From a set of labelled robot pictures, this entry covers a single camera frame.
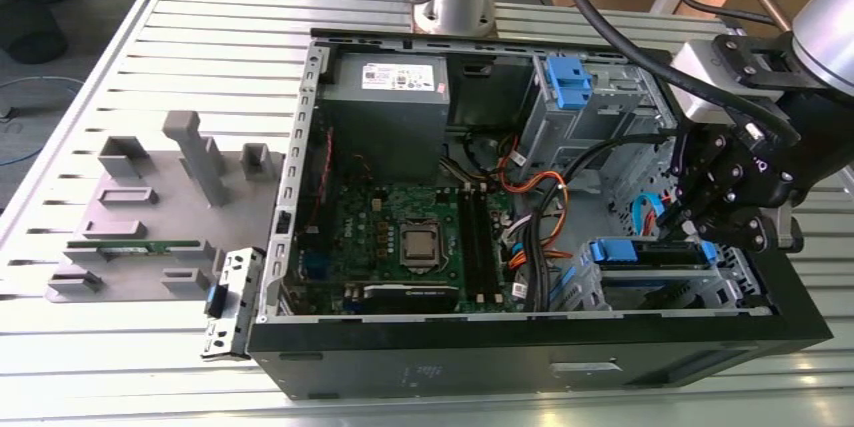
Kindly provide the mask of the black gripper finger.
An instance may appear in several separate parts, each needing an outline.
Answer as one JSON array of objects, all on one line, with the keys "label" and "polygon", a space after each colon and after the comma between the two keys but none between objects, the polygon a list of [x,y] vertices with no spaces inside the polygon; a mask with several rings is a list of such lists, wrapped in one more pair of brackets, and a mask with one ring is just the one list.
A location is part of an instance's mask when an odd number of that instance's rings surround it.
[{"label": "black gripper finger", "polygon": [[720,245],[744,250],[767,250],[775,246],[775,225],[756,207],[721,204],[697,216],[700,237]]},{"label": "black gripper finger", "polygon": [[721,215],[725,195],[743,177],[732,157],[733,140],[724,126],[693,126],[680,131],[670,166],[674,196],[660,215],[661,237],[684,237],[685,222],[701,233]]}]

